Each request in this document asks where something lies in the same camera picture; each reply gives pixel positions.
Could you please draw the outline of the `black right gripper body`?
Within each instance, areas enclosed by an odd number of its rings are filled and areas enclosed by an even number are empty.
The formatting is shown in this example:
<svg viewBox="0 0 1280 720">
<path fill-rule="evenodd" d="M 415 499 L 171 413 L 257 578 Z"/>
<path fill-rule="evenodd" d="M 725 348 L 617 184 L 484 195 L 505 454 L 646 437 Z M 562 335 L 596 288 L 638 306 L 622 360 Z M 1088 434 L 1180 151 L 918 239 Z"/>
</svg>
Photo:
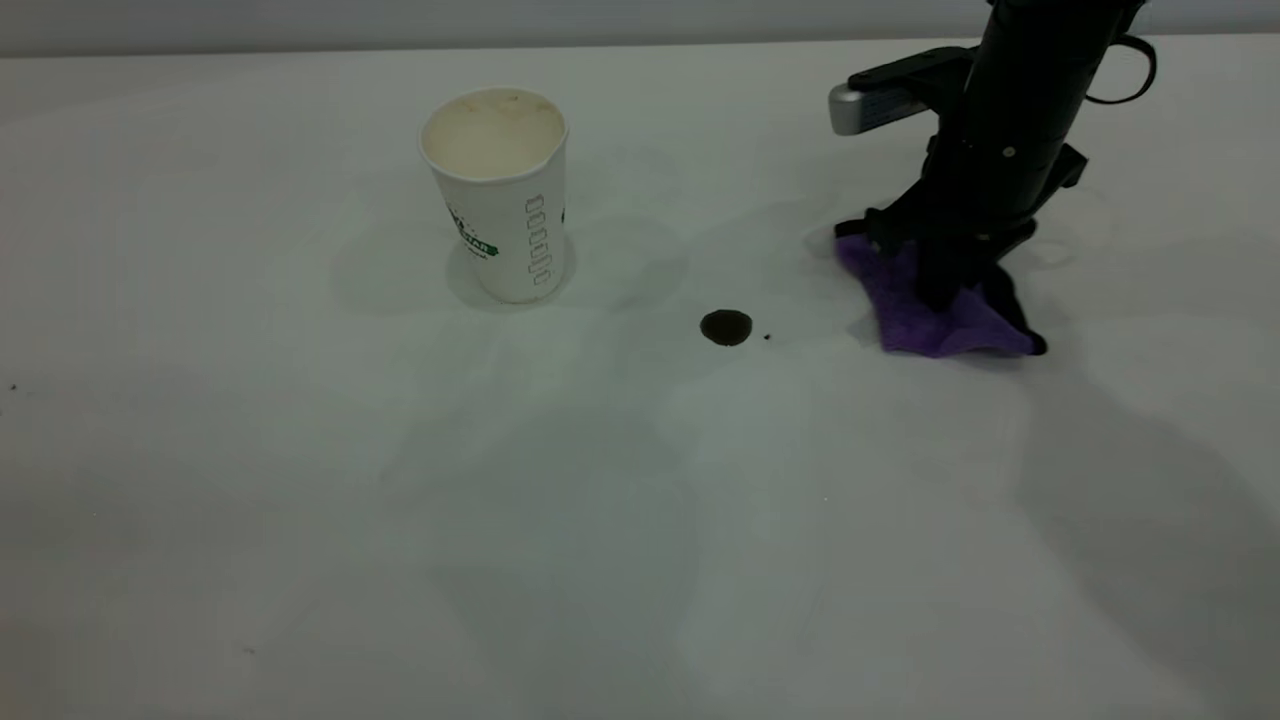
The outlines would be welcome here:
<svg viewBox="0 0 1280 720">
<path fill-rule="evenodd" d="M 919 179 L 890 205 L 840 222 L 835 236 L 860 238 L 890 259 L 1001 259 L 1036 233 L 1041 209 L 1075 187 L 1087 165 L 1060 138 L 983 146 L 941 129 Z"/>
</svg>

